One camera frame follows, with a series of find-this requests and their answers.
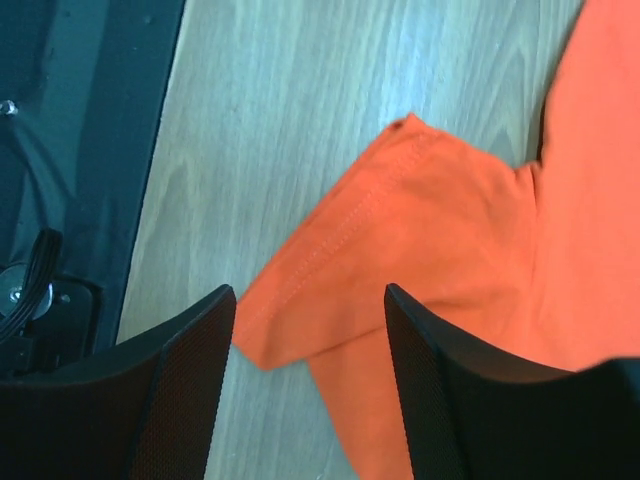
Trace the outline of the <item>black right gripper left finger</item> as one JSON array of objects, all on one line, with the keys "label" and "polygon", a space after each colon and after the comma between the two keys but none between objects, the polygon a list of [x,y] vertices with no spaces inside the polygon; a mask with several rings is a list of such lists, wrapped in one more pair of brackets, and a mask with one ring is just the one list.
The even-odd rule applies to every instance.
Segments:
[{"label": "black right gripper left finger", "polygon": [[235,312],[222,285],[108,350],[2,382],[2,478],[203,478]]}]

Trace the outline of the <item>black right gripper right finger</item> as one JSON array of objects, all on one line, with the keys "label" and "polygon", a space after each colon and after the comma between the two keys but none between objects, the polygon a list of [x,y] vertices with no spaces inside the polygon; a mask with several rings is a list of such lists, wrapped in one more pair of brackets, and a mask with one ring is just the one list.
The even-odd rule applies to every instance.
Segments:
[{"label": "black right gripper right finger", "polygon": [[639,362],[569,372],[508,353],[395,284],[384,296],[417,479],[635,479]]}]

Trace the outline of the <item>orange t shirt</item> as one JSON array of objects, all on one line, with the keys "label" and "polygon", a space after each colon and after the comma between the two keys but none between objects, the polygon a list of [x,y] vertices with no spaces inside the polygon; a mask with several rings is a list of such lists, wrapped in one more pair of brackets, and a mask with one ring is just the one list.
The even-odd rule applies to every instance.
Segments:
[{"label": "orange t shirt", "polygon": [[639,5],[584,4],[512,168],[416,116],[391,124],[239,302],[257,367],[308,362],[363,479],[409,479],[385,327],[396,283],[453,324],[576,370],[639,352]]}]

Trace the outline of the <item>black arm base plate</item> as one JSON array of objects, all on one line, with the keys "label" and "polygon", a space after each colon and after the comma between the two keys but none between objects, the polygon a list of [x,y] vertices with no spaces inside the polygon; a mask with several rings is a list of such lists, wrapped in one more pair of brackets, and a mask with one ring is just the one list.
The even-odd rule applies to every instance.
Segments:
[{"label": "black arm base plate", "polygon": [[62,237],[32,319],[1,335],[1,374],[110,348],[180,24],[181,1],[1,5],[1,316],[41,232]]}]

